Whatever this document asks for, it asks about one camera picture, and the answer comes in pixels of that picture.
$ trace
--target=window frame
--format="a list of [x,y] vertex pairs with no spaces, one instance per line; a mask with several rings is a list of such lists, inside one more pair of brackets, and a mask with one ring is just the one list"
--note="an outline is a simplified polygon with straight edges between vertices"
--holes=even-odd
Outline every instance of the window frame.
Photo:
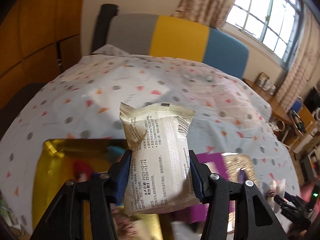
[[[284,43],[286,43],[286,49],[284,52],[284,55],[282,58],[278,57],[279,60],[281,61],[280,67],[285,70],[288,71],[290,63],[292,61],[292,55],[295,54],[296,50],[297,50],[297,42],[300,38],[300,33],[301,33],[301,29],[302,29],[302,25],[303,25],[303,16],[304,16],[304,7],[303,7],[303,3],[301,0],[296,0],[297,4],[293,4],[290,0],[285,0],[287,3],[289,3],[295,10],[295,16],[294,16],[294,22],[293,22],[293,26],[292,26],[292,30],[291,30],[291,34],[289,37],[288,42],[285,42],[281,37],[280,37],[280,32],[282,30],[283,27],[283,21],[284,21],[284,17],[282,19],[282,24],[281,24],[281,28],[279,31],[279,34],[277,34],[274,30],[272,30],[270,27],[268,27],[269,21],[270,21],[270,16],[271,16],[271,12],[272,12],[272,5],[273,5],[273,1],[274,0],[270,0],[269,1],[269,6],[268,6],[268,11],[267,11],[267,16],[266,16],[266,20],[263,22],[262,20],[260,20],[258,17],[256,17],[255,15],[253,15],[252,13],[250,13],[250,9],[251,9],[251,5],[252,5],[252,0],[250,0],[249,3],[249,7],[248,10],[243,9],[241,6],[236,5],[235,3],[233,4],[233,6],[238,7],[239,9],[245,11],[247,13],[246,15],[246,19],[244,22],[244,27],[241,27],[239,25],[232,25],[234,27],[236,27],[239,31],[241,31],[242,33],[246,34],[247,36],[251,37],[252,39],[254,39],[256,42],[258,42],[259,44],[261,44],[263,47],[265,47],[269,52],[271,52],[272,54],[274,54],[276,57],[278,57],[273,50],[271,50],[270,48],[268,48],[266,45],[263,44],[263,40],[265,38],[267,29],[271,30],[276,36],[277,36],[277,42],[275,45],[275,49],[277,46],[277,43],[279,40],[282,40]],[[254,17],[255,19],[257,19],[259,22],[263,23],[263,30],[261,32],[260,38],[257,39],[255,38],[252,33],[248,32],[247,30],[245,30],[245,26],[247,24],[247,20],[249,15],[251,15],[252,17]]]

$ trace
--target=blue gripper pad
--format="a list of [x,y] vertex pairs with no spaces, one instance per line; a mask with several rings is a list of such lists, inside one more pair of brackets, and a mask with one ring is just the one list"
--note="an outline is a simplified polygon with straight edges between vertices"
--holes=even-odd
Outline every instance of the blue gripper pad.
[[130,160],[131,160],[131,154],[126,159],[124,166],[122,168],[122,171],[119,174],[118,180],[117,180],[117,190],[116,190],[116,203],[119,205],[123,202],[124,199],[124,192],[128,184],[128,177],[129,177],[129,170],[130,170]]
[[196,166],[193,163],[193,160],[190,154],[189,156],[190,156],[190,169],[191,169],[193,190],[195,192],[196,197],[202,203],[202,200],[204,198],[204,188],[203,188],[202,178],[200,177],[200,174],[197,171]]

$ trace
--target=bed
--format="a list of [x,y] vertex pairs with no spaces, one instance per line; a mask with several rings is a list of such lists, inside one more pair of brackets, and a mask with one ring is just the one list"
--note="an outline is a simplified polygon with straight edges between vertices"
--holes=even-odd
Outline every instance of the bed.
[[[247,48],[216,31],[172,17],[116,16],[108,30],[111,45],[82,57],[29,101],[0,142],[0,189],[27,231],[36,226],[32,194],[43,142],[124,139],[120,102],[173,102],[196,110],[189,149],[245,154],[262,192],[271,180],[285,178],[286,191],[300,193],[290,155],[268,125],[270,105],[240,80]],[[287,230],[289,221],[277,216]]]

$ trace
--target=window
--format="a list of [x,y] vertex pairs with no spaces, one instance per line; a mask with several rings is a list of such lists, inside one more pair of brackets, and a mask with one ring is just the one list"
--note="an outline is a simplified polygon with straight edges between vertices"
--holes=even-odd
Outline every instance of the window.
[[285,63],[300,29],[299,0],[236,0],[226,22],[248,33]]

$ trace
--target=white bedsheet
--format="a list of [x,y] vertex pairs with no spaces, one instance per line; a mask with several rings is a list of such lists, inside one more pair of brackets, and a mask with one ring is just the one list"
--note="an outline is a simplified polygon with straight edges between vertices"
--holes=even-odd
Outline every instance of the white bedsheet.
[[[203,63],[129,55],[105,46],[41,89],[0,142],[0,189],[32,232],[32,190],[42,143],[52,138],[125,138],[120,102],[174,102],[197,111],[188,132],[195,153],[238,152],[253,162],[260,190],[286,179],[299,194],[292,160],[267,120],[270,105],[241,80]],[[289,221],[277,215],[286,230]]]

